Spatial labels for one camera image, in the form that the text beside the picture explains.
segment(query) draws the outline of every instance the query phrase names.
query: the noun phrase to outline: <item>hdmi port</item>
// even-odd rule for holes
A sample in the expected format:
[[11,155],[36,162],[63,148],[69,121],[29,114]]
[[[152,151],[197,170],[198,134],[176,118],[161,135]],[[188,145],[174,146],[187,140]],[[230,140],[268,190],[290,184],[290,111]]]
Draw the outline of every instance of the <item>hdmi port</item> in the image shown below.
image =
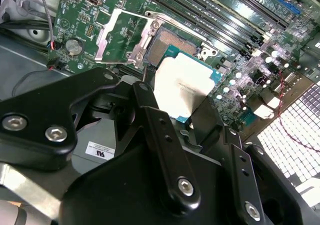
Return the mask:
[[85,1],[94,5],[94,6],[101,4],[101,0],[85,0]]

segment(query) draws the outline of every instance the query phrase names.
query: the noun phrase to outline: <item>screw head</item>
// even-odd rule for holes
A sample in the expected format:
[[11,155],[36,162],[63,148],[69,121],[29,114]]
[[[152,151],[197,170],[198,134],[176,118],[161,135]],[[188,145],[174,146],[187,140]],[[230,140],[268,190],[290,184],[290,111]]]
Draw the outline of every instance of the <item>screw head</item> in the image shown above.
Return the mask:
[[251,218],[253,218],[254,220],[256,220],[257,222],[259,222],[261,217],[260,217],[260,213],[259,213],[258,209],[248,201],[245,202],[244,206],[245,206],[245,210],[249,214],[249,216]]
[[261,155],[265,154],[264,151],[263,151],[260,147],[256,146],[255,149],[256,149],[257,152],[260,153]]
[[51,126],[45,131],[46,138],[51,142],[61,143],[66,140],[67,131],[60,126]]
[[106,79],[109,79],[109,80],[113,80],[113,79],[114,79],[114,77],[111,76],[111,75],[108,74],[108,73],[106,73],[106,74],[104,75],[104,77],[105,77]]
[[20,131],[27,126],[27,120],[22,116],[7,116],[2,120],[2,126],[9,131]]
[[152,27],[153,27],[154,29],[158,29],[158,28],[160,28],[160,24],[159,24],[159,22],[157,22],[157,21],[153,21],[153,22],[152,22]]
[[145,84],[140,83],[139,86],[140,86],[140,88],[142,88],[143,90],[148,91],[148,87],[147,87]]
[[135,59],[136,59],[137,61],[142,61],[143,58],[144,58],[144,56],[142,56],[141,53],[138,53],[138,54],[135,56]]
[[178,180],[178,187],[179,187],[180,191],[188,197],[190,197],[190,196],[192,196],[192,194],[194,194],[194,186],[192,186],[191,182],[189,182],[185,178],[180,178]]

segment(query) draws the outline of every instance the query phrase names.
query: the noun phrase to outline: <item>green circuit board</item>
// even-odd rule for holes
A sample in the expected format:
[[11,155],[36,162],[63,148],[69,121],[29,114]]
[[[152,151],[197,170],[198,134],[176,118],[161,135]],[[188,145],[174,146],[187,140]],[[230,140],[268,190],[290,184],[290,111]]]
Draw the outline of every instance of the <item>green circuit board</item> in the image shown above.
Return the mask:
[[[111,21],[115,9],[130,13],[119,15],[105,39],[108,44],[102,60],[97,62],[97,40]],[[48,58],[50,61],[58,60],[63,69],[73,74],[104,67],[119,77],[128,74],[140,78],[144,66],[151,64],[157,67],[157,58],[152,53],[161,53],[157,48],[159,44],[163,46],[166,43],[157,43],[161,36],[172,40],[167,46],[179,43],[190,51],[191,56],[200,53],[203,40],[164,22],[152,37],[142,65],[137,68],[133,63],[127,63],[128,55],[142,38],[147,11],[168,15],[204,37],[216,49],[214,56],[202,59],[213,68],[222,69],[220,71],[223,73],[223,78],[210,96],[214,98],[224,122],[231,124],[236,121],[238,125],[248,125],[255,118],[250,109],[241,109],[239,90],[249,99],[264,89],[252,81],[252,75],[257,70],[263,72],[271,85],[279,80],[276,73],[269,71],[260,54],[270,54],[271,50],[276,50],[278,58],[274,59],[274,63],[278,68],[295,73],[297,66],[285,68],[280,59],[290,65],[298,63],[301,49],[319,32],[320,22],[318,0],[60,0],[54,40],[61,46],[49,51]],[[80,54],[67,51],[66,42],[72,39],[81,44]],[[236,84],[230,85],[227,80],[235,70],[240,71],[242,76],[236,79]],[[300,72],[312,79],[320,74],[316,69],[312,72],[301,69]],[[224,86],[229,87],[229,92],[222,93],[222,99],[216,99],[215,95]]]

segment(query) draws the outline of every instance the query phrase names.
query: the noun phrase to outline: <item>motherboard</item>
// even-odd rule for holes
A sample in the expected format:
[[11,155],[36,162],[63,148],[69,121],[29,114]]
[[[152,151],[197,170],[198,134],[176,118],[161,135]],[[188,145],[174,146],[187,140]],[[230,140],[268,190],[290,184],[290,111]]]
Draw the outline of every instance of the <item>motherboard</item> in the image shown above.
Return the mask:
[[319,22],[319,0],[60,0],[48,57],[142,80],[173,48],[219,75],[208,96],[239,131],[273,118],[301,76],[320,80]]

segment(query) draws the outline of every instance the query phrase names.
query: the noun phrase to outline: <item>white label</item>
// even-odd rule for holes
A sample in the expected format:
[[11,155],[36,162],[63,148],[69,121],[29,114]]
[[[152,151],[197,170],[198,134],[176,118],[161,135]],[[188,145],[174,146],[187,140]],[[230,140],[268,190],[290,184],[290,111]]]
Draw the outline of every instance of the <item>white label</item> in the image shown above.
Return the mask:
[[104,160],[110,160],[114,158],[115,151],[116,150],[110,147],[102,146],[95,142],[89,141],[85,153]]

